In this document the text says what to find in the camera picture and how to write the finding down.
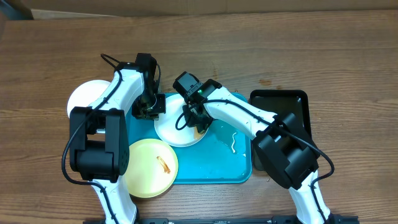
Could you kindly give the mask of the yellow plate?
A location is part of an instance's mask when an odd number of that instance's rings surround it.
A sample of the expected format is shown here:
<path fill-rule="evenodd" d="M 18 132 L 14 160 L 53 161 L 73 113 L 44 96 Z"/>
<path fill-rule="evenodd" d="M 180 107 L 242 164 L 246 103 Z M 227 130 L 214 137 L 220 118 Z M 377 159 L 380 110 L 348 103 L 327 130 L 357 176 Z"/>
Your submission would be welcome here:
<path fill-rule="evenodd" d="M 124 174 L 130 195 L 152 198 L 166 192 L 178 173 L 178 159 L 167 143 L 143 139 L 129 146 L 129 164 Z"/>

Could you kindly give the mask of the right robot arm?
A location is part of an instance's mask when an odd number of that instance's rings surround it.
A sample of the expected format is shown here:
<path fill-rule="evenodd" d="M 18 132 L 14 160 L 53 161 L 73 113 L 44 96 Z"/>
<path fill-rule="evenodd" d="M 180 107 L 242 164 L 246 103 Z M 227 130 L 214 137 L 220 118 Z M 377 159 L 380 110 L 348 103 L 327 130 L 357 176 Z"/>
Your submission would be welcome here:
<path fill-rule="evenodd" d="M 182 114 L 187 126 L 203 130 L 217 119 L 244 133 L 269 177 L 289 190 L 297 219 L 301 223 L 329 223 L 331 212 L 318 185 L 329 175 L 318 174 L 317 160 L 331 160 L 316 147 L 294 114 L 256 108 L 214 80 L 176 81 L 173 87 L 187 104 Z"/>

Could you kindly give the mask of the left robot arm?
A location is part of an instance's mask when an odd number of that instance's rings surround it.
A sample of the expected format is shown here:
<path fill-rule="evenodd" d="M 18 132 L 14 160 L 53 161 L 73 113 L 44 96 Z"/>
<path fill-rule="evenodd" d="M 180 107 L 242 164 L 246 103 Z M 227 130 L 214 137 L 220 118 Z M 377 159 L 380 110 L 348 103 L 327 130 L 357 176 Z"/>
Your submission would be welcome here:
<path fill-rule="evenodd" d="M 136 223 L 137 207 L 123 179 L 129 162 L 126 117 L 158 119 L 165 113 L 159 93 L 159 64 L 119 62 L 104 93 L 70 113 L 70 138 L 62 154 L 62 174 L 70 183 L 94 188 L 105 212 L 105 223 Z"/>

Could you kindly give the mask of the white plate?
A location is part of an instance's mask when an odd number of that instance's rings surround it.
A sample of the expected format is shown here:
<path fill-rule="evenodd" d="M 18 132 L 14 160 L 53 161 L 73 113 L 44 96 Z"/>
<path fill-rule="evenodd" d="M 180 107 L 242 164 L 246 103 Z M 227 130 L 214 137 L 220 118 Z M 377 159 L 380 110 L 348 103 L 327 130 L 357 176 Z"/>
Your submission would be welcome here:
<path fill-rule="evenodd" d="M 160 114 L 158 120 L 154 121 L 158 137 L 171 146 L 188 147 L 196 144 L 206 135 L 206 131 L 200 134 L 197 128 L 187 126 L 180 131 L 175 128 L 177 118 L 183 113 L 184 105 L 186 105 L 184 99 L 178 94 L 166 97 L 165 113 Z"/>
<path fill-rule="evenodd" d="M 74 107 L 87 107 L 90 103 L 96 101 L 109 85 L 110 82 L 106 80 L 91 80 L 77 87 L 68 99 L 68 117 L 70 117 L 70 113 Z"/>

